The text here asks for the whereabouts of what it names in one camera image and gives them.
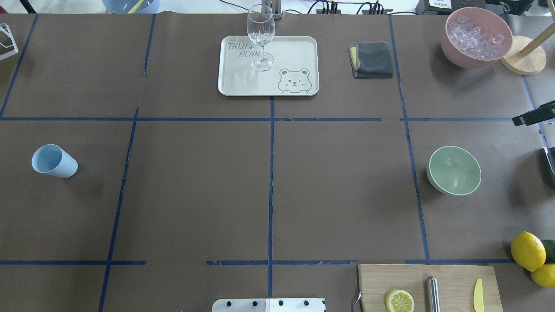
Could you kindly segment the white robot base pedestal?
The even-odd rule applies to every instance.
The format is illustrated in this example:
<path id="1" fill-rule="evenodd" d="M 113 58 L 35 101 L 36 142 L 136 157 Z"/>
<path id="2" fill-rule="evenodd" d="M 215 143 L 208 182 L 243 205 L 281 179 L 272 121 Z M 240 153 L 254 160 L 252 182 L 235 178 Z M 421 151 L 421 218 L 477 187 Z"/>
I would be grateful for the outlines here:
<path id="1" fill-rule="evenodd" d="M 325 312 L 321 298 L 218 299 L 212 312 Z"/>

